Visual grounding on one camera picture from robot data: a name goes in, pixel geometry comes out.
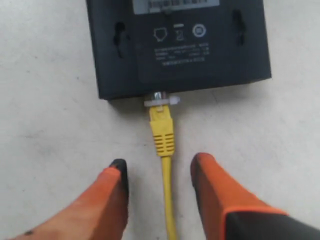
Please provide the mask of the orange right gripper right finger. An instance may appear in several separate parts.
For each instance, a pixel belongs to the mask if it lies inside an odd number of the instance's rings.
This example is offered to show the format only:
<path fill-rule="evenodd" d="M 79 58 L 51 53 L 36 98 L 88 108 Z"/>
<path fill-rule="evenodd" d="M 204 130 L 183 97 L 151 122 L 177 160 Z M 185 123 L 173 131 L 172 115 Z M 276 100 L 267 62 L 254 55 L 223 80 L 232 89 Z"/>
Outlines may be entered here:
<path fill-rule="evenodd" d="M 190 165 L 198 212 L 208 240 L 318 240 L 319 229 L 292 218 L 245 189 L 208 153 Z"/>

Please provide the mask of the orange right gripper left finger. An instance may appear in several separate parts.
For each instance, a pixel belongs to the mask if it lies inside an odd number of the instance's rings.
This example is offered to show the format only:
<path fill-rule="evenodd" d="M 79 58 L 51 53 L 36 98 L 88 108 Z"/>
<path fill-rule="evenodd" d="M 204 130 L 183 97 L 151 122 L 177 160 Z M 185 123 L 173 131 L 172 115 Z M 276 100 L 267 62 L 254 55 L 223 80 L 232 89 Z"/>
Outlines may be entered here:
<path fill-rule="evenodd" d="M 16 240 L 120 240 L 129 218 L 127 162 L 115 159 L 69 206 Z"/>

